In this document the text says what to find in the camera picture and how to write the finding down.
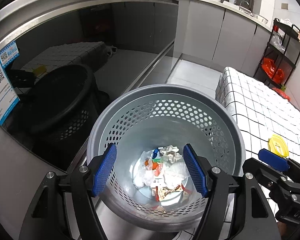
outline gray trash can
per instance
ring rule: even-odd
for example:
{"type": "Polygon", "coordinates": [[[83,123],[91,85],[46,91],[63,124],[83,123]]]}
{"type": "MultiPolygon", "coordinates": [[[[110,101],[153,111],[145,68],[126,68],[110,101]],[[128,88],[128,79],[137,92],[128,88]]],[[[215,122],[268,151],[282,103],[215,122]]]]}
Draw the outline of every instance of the gray trash can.
{"type": "Polygon", "coordinates": [[[110,104],[91,131],[87,162],[102,155],[110,142],[117,145],[117,160],[100,197],[122,219],[148,230],[175,232],[195,226],[207,199],[190,177],[184,185],[187,192],[167,201],[157,202],[149,187],[136,189],[133,171],[143,151],[168,145],[183,149],[191,143],[211,165],[243,174],[245,147],[232,116],[214,99],[179,85],[141,87],[110,104]]]}

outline white mug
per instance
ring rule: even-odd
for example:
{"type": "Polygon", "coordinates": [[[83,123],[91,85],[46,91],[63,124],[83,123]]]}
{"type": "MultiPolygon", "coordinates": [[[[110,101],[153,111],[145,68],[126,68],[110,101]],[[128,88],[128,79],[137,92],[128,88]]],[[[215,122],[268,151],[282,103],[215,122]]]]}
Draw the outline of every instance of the white mug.
{"type": "Polygon", "coordinates": [[[229,0],[229,3],[235,4],[237,0],[229,0]]]}

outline red bag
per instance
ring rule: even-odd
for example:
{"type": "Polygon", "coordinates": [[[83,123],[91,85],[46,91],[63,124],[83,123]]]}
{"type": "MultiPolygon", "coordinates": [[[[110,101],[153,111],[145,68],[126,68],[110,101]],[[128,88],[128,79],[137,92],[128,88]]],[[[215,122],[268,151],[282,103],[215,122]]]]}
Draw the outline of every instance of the red bag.
{"type": "Polygon", "coordinates": [[[285,92],[283,92],[282,90],[280,90],[279,88],[272,88],[274,91],[276,91],[282,98],[287,99],[288,102],[290,102],[290,97],[286,95],[285,92]]]}
{"type": "MultiPolygon", "coordinates": [[[[261,65],[262,69],[266,72],[266,74],[268,75],[269,78],[272,78],[276,66],[274,63],[274,60],[271,58],[263,58],[263,64],[261,65]]],[[[284,73],[283,70],[281,68],[279,68],[277,70],[277,72],[275,73],[274,77],[272,78],[272,80],[274,82],[276,82],[277,84],[281,84],[284,78],[284,73]]]]}

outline metal bowl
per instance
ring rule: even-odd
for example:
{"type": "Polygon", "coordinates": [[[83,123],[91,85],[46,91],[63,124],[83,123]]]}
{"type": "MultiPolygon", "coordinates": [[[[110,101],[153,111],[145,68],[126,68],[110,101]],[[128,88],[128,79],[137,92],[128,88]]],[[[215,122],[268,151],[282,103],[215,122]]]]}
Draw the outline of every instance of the metal bowl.
{"type": "Polygon", "coordinates": [[[257,13],[252,13],[252,16],[263,24],[267,24],[268,20],[257,13]]]}

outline electrical outlet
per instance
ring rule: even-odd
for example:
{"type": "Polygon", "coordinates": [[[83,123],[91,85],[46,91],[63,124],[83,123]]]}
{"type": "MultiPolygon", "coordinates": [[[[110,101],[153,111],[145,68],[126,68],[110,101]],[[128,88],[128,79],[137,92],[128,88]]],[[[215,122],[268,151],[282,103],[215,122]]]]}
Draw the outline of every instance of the electrical outlet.
{"type": "Polygon", "coordinates": [[[289,9],[289,4],[288,3],[282,3],[281,4],[281,9],[288,10],[289,9]]]}

